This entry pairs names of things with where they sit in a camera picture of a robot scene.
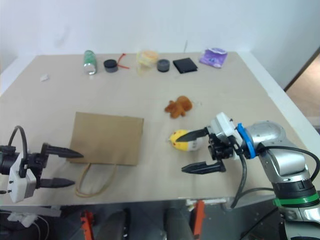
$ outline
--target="beige table surface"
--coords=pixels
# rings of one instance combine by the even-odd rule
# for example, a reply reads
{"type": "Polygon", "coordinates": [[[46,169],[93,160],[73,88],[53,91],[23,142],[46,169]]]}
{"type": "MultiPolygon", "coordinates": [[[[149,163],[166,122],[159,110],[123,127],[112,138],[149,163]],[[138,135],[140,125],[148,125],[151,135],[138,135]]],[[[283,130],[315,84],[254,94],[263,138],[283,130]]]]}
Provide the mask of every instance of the beige table surface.
{"type": "MultiPolygon", "coordinates": [[[[268,97],[245,63],[230,52],[222,69],[198,63],[200,53],[161,54],[176,60],[190,57],[198,71],[180,74],[171,65],[167,73],[155,68],[138,75],[135,55],[121,61],[131,69],[107,73],[106,59],[119,54],[98,55],[98,72],[89,76],[83,71],[83,55],[37,56],[17,80],[0,97],[0,143],[7,144],[15,125],[24,127],[28,148],[39,152],[43,142],[69,147],[76,112],[144,118],[140,159],[137,166],[120,166],[109,189],[99,196],[75,196],[74,186],[37,189],[34,196],[16,205],[78,205],[115,202],[172,200],[180,198],[221,198],[235,195],[240,178],[239,161],[224,160],[226,172],[193,175],[181,167],[210,159],[207,146],[197,152],[181,152],[169,145],[168,137],[177,129],[196,130],[208,125],[219,112],[244,126],[261,120],[281,124],[288,138],[304,148],[294,130],[268,97]],[[40,82],[40,77],[49,80],[40,82]],[[185,117],[171,119],[164,112],[169,100],[188,96],[193,109],[185,117]]],[[[17,135],[13,145],[21,151],[17,135]]],[[[307,159],[311,171],[314,163],[307,159]]],[[[247,161],[245,188],[270,187],[258,158],[247,161]]],[[[66,162],[51,156],[42,177],[77,180],[84,164],[66,162]]],[[[93,165],[84,180],[84,192],[95,191],[104,184],[112,170],[110,165],[93,165]]],[[[7,176],[0,177],[6,189],[7,176]]],[[[2,205],[13,205],[8,194],[0,196],[2,205]]]]}

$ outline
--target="purple package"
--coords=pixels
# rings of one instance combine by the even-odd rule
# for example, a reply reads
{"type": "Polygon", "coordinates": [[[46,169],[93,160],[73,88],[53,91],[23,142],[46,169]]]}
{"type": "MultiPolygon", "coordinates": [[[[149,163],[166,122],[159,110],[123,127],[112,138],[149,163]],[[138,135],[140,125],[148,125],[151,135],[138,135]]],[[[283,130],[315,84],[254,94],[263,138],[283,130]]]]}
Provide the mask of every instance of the purple package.
{"type": "Polygon", "coordinates": [[[220,69],[224,64],[228,53],[221,48],[208,48],[204,55],[199,59],[202,64],[207,64],[217,69],[220,69]]]}

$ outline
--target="black square object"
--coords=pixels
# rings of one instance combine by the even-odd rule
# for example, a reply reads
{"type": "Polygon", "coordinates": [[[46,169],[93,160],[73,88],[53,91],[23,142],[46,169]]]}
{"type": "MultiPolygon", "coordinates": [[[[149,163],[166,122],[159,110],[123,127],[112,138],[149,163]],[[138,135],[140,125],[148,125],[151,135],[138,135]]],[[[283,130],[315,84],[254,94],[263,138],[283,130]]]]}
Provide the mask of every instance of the black square object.
{"type": "Polygon", "coordinates": [[[190,57],[174,60],[173,65],[181,74],[197,71],[198,68],[190,57]]]}

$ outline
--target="brown teddy bear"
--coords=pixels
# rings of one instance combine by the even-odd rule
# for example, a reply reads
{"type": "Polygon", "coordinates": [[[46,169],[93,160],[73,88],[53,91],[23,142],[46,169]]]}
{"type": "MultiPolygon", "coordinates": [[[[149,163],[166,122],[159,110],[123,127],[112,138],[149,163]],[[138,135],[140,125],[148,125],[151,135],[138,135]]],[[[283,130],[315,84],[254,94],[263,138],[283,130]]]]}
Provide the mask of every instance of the brown teddy bear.
{"type": "Polygon", "coordinates": [[[164,109],[167,113],[171,113],[170,117],[176,119],[180,115],[184,117],[186,111],[192,109],[192,103],[186,96],[180,96],[174,101],[170,101],[169,105],[164,109]]]}

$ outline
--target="green can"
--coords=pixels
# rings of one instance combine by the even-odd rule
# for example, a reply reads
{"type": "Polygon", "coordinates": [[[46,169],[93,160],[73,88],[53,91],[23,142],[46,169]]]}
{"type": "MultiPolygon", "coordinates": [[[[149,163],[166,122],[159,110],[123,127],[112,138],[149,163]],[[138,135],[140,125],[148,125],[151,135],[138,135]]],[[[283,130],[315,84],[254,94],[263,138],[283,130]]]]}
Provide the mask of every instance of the green can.
{"type": "Polygon", "coordinates": [[[93,51],[87,50],[84,52],[84,72],[89,75],[93,75],[97,72],[97,59],[93,51]]]}

